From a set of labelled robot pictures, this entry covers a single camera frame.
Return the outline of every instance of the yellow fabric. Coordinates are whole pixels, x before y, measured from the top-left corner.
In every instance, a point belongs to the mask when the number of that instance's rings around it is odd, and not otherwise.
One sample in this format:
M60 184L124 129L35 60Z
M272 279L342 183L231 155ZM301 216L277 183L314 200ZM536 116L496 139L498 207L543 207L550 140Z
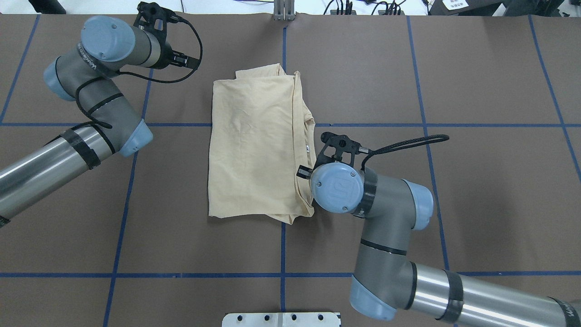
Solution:
M315 164L314 126L299 72L288 76L276 64L215 81L209 215L266 214L288 224L313 216L309 181L296 172Z

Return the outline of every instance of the white floor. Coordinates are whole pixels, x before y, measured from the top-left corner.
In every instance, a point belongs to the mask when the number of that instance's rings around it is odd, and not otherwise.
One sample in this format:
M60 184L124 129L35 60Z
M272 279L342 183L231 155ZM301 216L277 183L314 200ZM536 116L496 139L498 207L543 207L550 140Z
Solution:
M71 14L134 14L139 0L59 0L59 2ZM162 7L186 13L247 14L272 13L274 11L274 5L266 2L243 2L236 0L157 0L157 3ZM295 10L312 15L321 15L327 4L327 0L295 0ZM363 0L355 0L353 3L353 9L358 15L370 15L374 7L374 4L366 5ZM336 5L331 5L330 9L336 9ZM421 0L406 0L401 5L401 9L406 15L428 14L426 6ZM565 0L559 9L561 13L565 12L574 17L581 17L581 6L573 6L569 3L569 0ZM35 13L33 7L27 0L2 0L0 1L0 12ZM502 15L502 10L498 10L495 16L497 15Z

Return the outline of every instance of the blue grid line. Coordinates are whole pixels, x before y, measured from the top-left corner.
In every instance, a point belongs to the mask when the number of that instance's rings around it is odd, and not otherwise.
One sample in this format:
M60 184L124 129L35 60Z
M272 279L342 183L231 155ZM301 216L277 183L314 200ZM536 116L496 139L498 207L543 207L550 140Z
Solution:
M282 68L286 72L286 26L282 28Z
M426 123L426 114L424 111L424 100L422 98L422 90L419 86L419 73L418 73L418 65L415 58L415 49L414 49L414 37L411 31L411 20L409 16L406 16L407 19L407 32L410 36L410 48L411 48L411 60L414 65L414 74L415 74L415 86L418 90L418 101L419 101L419 111L422 116L422 127L424 128L424 136L428 136L428 125ZM430 177L432 179L432 190L434 192L434 200L436 202L436 210L437 210L437 219L438 224L440 226L440 242L442 244L442 256L444 259L444 267L446 270L450 270L450 263L448 261L448 251L446 248L446 236L444 234L444 224L442 222L442 212L440 211L440 199L437 193L437 185L436 185L436 174L434 173L434 166L432 161L432 150L430 149L430 145L426 145L426 151L428 154L428 165L430 168Z
M0 272L0 278L111 278L111 273Z
M117 278L280 278L278 272L233 273L118 273Z
M125 225L127 223L127 213L129 212L129 199L131 191L133 190L133 180L135 177L135 164L137 163L136 152L133 155L133 163L131 164L131 174L129 176L129 186L127 187L127 195L125 197L125 207L123 209L123 218L121 219L121 228L119 230L119 239L117 241L117 251L115 253L115 261L113 263L113 273L111 275L111 283L109 285L109 296L107 297L107 306L105 308L105 317L103 319L103 327L107 327L109 323L109 313L111 312L111 304L113 302L113 292L115 290L115 281L117 278L117 269L119 268L119 257L121 256L121 245L123 244L123 236L125 234Z
M71 127L79 123L2 123L13 127ZM149 127L212 127L212 123L147 123ZM317 123L316 127L530 127L562 128L563 124L503 124L503 123ZM564 124L567 128L581 127L581 124Z
M282 69L286 71L286 26L282 29ZM281 312L286 312L286 224L281 222Z
M281 312L286 312L286 224L281 222Z
M149 78L153 77L153 69L149 70ZM145 89L144 106L141 111L141 118L145 119L147 113L147 104L149 100L149 91L151 89L151 81L148 81ZM121 228L119 230L119 239L117 241L117 250L115 252L115 261L113 263L113 273L111 275L111 283L109 285L109 296L107 297L107 306L105 308L105 317L103 318L103 327L109 324L109 314L111 313L111 304L113 303L113 293L115 291L115 282L117 280L117 270L119 268L119 258L121 257L121 246L123 245L123 236L125 235L125 226L127 224L127 214L129 213L129 200L131 198L131 191L133 190L133 181L135 179L135 166L137 164L137 156L139 151L133 154L133 163L131 164L131 174L129 176L129 185L127 186L127 196L125 197L125 206L123 208L123 218L121 219Z
M24 65L24 59L26 58L26 54L28 53L28 49L30 48L30 43L33 40L34 32L36 32L36 28L38 26L38 21L40 20L40 15L37 15L36 19L34 20L33 29L30 31L30 36L28 37L28 42L26 42L26 46L24 47L24 52L22 53L22 57L20 58L20 62L18 63L18 68L16 68L16 73L14 74L14 79L12 80L12 85L10 85L10 90L8 91L8 96L6 97L6 101L4 102L4 108L2 108L2 112L0 113L0 124L4 120L4 116L6 115L6 111L8 110L8 105L10 104L10 98L12 97L12 92L14 92L14 87L16 87L16 82L18 81L18 76L20 75L20 70Z
M487 276L581 276L581 271L463 271L460 275L470 277ZM352 272L227 272L227 273L117 273L118 278L350 278ZM0 278L111 278L112 273L83 273L83 272L0 272Z
M557 116L559 116L559 121L561 122L561 127L563 128L563 134L565 135L565 139L567 141L567 147L569 148L569 152L571 153L571 158L573 159L573 164L575 165L575 170L577 171L577 177L581 182L581 169L579 169L579 163L577 162L577 157L575 156L575 151L573 150L573 146L571 145L571 140L569 139L569 133L567 133L567 128L565 127L565 121L563 120L563 115L561 114L561 109L559 108L559 103L557 102L557 97L555 96L555 92L553 91L553 85L551 84L551 79L548 77L547 68L545 67L543 56L541 54L541 49L539 47L539 42L537 40L537 34L535 33L535 25L533 24L533 17L529 15L529 24L530 24L530 31L533 34L533 41L535 42L535 48L537 49L537 55L539 56L539 62L541 63L541 68L543 69L543 74L545 76L545 80L547 80L548 90L551 93L551 98L553 98L553 104L555 105L555 110L557 111Z

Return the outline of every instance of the light blue joint cap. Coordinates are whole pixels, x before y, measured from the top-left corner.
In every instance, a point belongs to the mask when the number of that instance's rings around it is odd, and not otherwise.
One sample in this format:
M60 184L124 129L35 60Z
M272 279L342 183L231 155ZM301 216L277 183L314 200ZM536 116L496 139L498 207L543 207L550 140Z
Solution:
M351 212L363 198L363 179L345 163L326 163L313 171L311 191L323 209L337 214Z
M93 57L106 62L120 61L135 48L131 26L119 18L93 16L81 30L83 47Z
M124 157L129 157L139 151L142 147L146 146L147 143L151 142L151 140L153 140L153 133L149 130L145 121L141 119L141 122L137 125L133 133L131 133L129 140L125 142L119 152L121 152Z
M64 90L63 86L60 84L59 78L56 75L57 60L59 60L59 58L56 58L55 61L48 65L48 67L44 70L44 73L42 74L44 83L51 91L58 95L59 98L66 101L74 101L74 98Z
M430 223L434 213L434 197L426 187L403 180L410 188L415 204L415 226L413 230L422 230Z
M373 319L390 321L395 317L397 309L389 306L380 300L373 293L369 292L355 276L351 276L351 295L349 296L351 306Z

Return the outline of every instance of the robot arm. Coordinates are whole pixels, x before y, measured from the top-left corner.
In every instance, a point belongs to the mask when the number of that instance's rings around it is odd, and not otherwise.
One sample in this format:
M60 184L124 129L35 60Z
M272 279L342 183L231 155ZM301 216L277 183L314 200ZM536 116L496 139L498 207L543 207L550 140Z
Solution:
M323 209L365 219L350 296L357 311L391 320L397 309L417 310L466 326L581 326L579 303L410 262L406 254L411 232L425 228L433 214L431 192L370 168L355 170L354 154L370 150L345 135L326 132L321 140L325 147L314 169L301 167L297 175L310 179L313 196ZM327 147L335 148L335 155L325 156ZM343 152L352 154L350 165L342 162Z
M0 227L22 210L120 152L125 157L153 139L141 115L133 110L111 80L124 65L192 69L202 58L202 43L193 26L156 3L141 2L133 26L113 17L94 16L85 22L81 41L44 71L47 86L60 98L75 101L89 122L66 130L37 152L0 171ZM154 24L161 21L161 29ZM190 26L200 42L200 58L171 49L167 23Z

